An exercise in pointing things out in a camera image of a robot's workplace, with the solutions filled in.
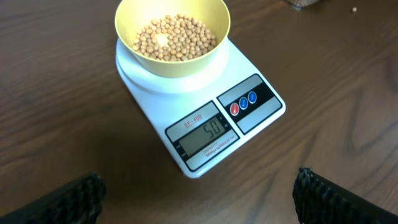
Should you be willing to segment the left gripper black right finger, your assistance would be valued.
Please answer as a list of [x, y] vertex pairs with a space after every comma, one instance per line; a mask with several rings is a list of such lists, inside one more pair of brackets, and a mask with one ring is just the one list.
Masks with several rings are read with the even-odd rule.
[[298, 221], [304, 224], [397, 224], [397, 215], [301, 167], [292, 192]]

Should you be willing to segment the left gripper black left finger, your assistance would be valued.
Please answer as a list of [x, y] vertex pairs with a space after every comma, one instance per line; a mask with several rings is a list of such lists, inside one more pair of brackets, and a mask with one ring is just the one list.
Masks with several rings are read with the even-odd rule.
[[91, 172], [1, 217], [2, 224], [96, 223], [106, 186]]

